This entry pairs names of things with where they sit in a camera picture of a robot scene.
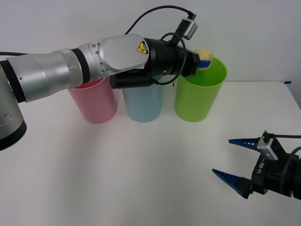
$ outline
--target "sponge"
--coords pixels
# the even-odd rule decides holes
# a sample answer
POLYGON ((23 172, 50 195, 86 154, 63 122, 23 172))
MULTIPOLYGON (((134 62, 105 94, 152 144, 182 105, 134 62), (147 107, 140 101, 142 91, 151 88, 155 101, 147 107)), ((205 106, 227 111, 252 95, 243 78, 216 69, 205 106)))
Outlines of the sponge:
POLYGON ((213 60, 213 53, 206 48, 198 48, 195 50, 198 53, 201 63, 198 65, 198 70, 203 71, 210 67, 211 61, 213 60))

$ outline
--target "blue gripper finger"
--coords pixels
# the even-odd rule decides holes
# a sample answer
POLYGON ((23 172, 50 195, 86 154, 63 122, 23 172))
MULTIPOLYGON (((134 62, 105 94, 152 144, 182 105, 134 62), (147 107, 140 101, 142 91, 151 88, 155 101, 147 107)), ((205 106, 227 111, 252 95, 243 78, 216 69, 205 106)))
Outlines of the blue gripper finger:
POLYGON ((215 173, 223 182, 232 187, 242 197, 244 197, 245 199, 249 197, 250 193, 248 192, 248 189, 243 189, 245 187, 248 188, 248 184, 251 182, 249 179, 241 178, 229 173, 224 173, 216 169, 212 169, 212 172, 215 173))
POLYGON ((257 138, 232 139, 232 140, 229 140, 229 143, 258 151, 257 150, 257 138))

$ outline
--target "robotic arm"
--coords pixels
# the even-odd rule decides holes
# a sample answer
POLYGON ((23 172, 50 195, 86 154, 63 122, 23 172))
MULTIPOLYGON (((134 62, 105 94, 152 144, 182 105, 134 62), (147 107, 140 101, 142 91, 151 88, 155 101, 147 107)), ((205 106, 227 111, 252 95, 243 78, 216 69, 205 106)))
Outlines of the robotic arm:
POLYGON ((112 88, 119 89, 150 86, 157 82, 153 77, 158 74, 195 74, 199 55, 187 50, 182 39, 189 40, 196 31, 195 16, 190 12, 175 33, 163 36, 173 35, 170 41, 126 34, 98 39, 75 49, 24 54, 0 61, 0 151, 15 144, 26 132, 18 103, 108 76, 112 88))

